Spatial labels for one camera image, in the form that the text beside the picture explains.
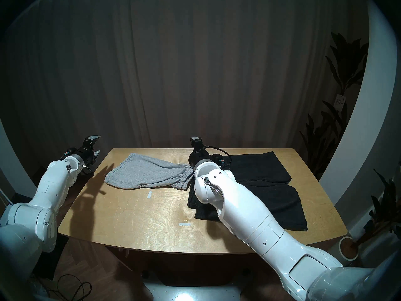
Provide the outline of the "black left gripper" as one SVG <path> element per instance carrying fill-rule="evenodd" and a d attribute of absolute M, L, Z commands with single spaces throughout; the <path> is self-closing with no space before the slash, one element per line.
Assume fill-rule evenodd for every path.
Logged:
<path fill-rule="evenodd" d="M 88 136 L 87 139 L 83 141 L 83 144 L 80 148 L 70 148 L 70 155 L 78 155 L 83 160 L 83 164 L 85 166 L 93 165 L 96 163 L 100 153 L 100 150 L 94 151 L 93 146 L 100 139 L 100 137 L 100 135 Z"/>

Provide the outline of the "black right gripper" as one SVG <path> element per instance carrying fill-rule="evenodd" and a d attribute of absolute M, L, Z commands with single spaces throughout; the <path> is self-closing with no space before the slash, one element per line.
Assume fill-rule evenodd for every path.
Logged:
<path fill-rule="evenodd" d="M 193 151 L 188 157 L 188 163 L 192 169 L 197 169 L 198 166 L 205 162 L 214 162 L 212 156 L 203 148 L 203 140 L 200 137 L 190 137 Z"/>

